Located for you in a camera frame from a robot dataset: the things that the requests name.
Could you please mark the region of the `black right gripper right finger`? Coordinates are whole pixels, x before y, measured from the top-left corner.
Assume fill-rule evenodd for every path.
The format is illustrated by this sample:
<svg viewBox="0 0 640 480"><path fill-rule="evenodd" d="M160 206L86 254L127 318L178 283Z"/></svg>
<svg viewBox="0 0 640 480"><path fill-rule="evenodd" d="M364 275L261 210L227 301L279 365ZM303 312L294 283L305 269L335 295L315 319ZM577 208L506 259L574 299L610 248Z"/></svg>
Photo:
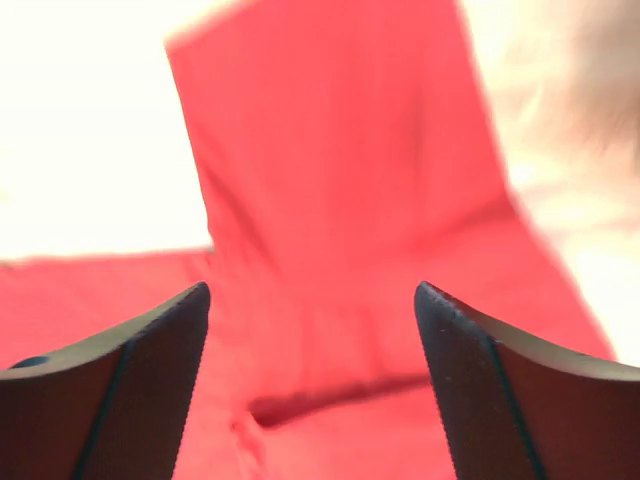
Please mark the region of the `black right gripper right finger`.
<svg viewBox="0 0 640 480"><path fill-rule="evenodd" d="M545 479L494 339L427 282L414 309L456 477Z"/></svg>

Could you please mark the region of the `red t-shirt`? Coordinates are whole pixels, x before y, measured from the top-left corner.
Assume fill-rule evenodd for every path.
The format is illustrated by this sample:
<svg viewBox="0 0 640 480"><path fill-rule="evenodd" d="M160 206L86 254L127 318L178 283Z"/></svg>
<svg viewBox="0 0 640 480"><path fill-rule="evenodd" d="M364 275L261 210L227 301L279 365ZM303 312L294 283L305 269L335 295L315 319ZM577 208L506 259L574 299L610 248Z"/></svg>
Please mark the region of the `red t-shirt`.
<svg viewBox="0 0 640 480"><path fill-rule="evenodd" d="M205 281L177 478L450 479L421 281L610 356L508 192L456 2L257 1L168 57L213 249L3 268L3 361Z"/></svg>

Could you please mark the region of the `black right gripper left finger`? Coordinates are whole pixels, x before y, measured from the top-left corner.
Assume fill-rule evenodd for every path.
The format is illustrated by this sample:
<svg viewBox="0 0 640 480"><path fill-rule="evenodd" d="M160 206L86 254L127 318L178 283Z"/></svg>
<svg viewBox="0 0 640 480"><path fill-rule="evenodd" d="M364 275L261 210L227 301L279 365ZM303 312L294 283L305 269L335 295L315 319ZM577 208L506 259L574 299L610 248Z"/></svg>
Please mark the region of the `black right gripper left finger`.
<svg viewBox="0 0 640 480"><path fill-rule="evenodd" d="M197 283L107 331L118 359L72 476L169 479L208 331L210 291Z"/></svg>

